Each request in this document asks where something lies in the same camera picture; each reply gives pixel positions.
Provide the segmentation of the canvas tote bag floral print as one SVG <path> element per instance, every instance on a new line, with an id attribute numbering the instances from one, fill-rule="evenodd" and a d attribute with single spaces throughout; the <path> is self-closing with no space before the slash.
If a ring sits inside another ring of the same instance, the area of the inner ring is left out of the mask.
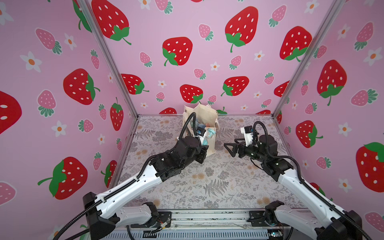
<path id="1" fill-rule="evenodd" d="M 216 128 L 216 139 L 217 139 L 218 130 L 220 129 L 219 122 L 218 122 L 218 117 L 219 117 L 218 112 L 214 110 L 210 105 L 198 104 L 194 108 L 185 106 L 184 112 L 183 112 L 183 124 L 186 122 L 189 115 L 192 113 L 196 113 L 196 120 L 195 120 L 196 129 L 198 127 L 204 130 L 205 128 Z M 207 156 L 210 156 L 216 153 L 215 146 L 208 146 L 208 147 L 209 148 L 207 150 Z"/>

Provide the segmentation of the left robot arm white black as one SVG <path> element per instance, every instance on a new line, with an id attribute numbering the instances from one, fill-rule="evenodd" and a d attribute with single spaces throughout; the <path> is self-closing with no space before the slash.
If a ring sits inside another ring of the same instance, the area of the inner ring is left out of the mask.
<path id="1" fill-rule="evenodd" d="M 144 191 L 179 175 L 192 162 L 202 164 L 208 149 L 208 141 L 203 137 L 184 137 L 172 149 L 150 156 L 140 172 L 118 186 L 97 195 L 92 192 L 84 195 L 90 238 L 100 240 L 119 225 L 153 225 L 158 216 L 154 204 L 146 203 L 137 209 L 125 209 L 124 205 Z"/>

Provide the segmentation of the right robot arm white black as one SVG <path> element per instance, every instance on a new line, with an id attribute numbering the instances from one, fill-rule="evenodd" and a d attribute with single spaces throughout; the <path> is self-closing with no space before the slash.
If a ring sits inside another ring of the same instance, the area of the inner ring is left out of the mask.
<path id="1" fill-rule="evenodd" d="M 291 191 L 311 212 L 307 215 L 281 201 L 274 201 L 265 207 L 258 222 L 264 221 L 270 226 L 286 224 L 313 240 L 369 239 L 363 231 L 362 218 L 356 212 L 345 211 L 305 181 L 299 168 L 292 165 L 291 157 L 277 155 L 277 142 L 272 136 L 260 136 L 256 145 L 247 143 L 247 139 L 235 139 L 224 147 L 232 157 L 259 161 L 265 173 Z"/>

